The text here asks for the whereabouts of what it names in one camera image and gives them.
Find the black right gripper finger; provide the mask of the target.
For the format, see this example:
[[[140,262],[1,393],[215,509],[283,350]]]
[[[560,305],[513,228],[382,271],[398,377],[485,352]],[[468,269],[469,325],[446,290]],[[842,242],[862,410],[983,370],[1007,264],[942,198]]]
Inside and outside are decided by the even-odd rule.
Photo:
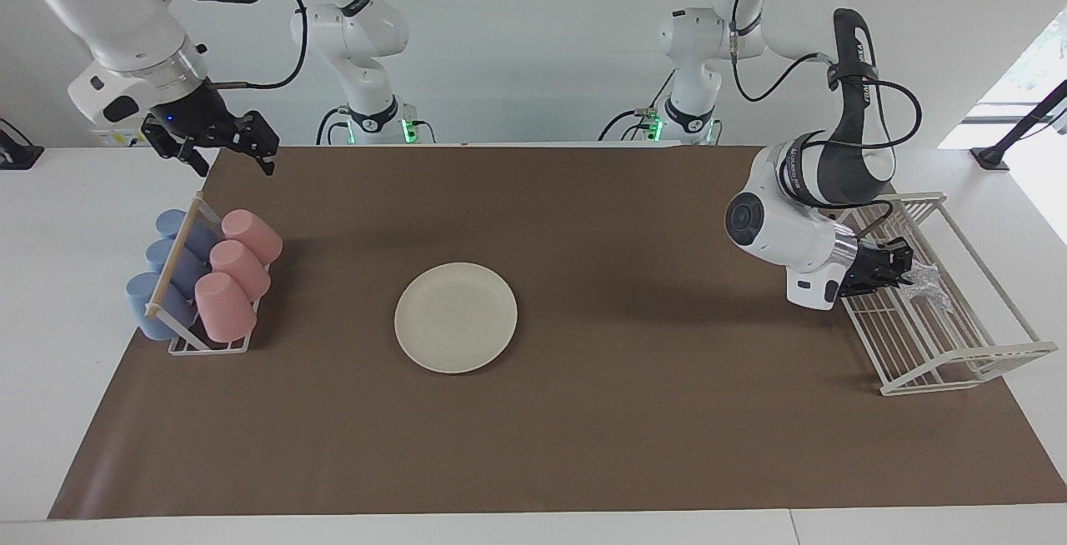
[[[201,178],[208,177],[209,162],[202,157],[189,139],[176,140],[168,130],[147,130],[146,139],[158,157],[163,160],[178,160],[193,169]]]
[[[278,153],[277,133],[260,112],[251,111],[233,121],[229,150],[251,157],[266,176],[275,172],[274,155]]]

